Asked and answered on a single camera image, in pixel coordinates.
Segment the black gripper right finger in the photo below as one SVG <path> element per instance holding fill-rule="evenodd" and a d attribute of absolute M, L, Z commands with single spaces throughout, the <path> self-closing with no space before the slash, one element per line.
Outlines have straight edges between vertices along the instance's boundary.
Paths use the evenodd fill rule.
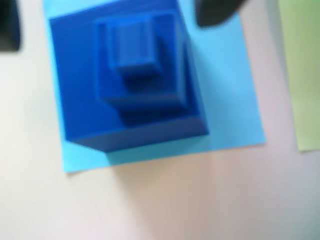
<path fill-rule="evenodd" d="M 199 27 L 213 27 L 228 21 L 247 0 L 195 0 L 195 19 Z"/>

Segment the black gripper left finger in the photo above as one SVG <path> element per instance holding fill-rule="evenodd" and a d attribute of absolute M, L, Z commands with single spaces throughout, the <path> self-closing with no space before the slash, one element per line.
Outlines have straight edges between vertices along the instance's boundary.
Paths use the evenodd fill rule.
<path fill-rule="evenodd" d="M 16 0 L 0 0 L 0 51 L 17 52 L 21 47 L 21 26 Z"/>

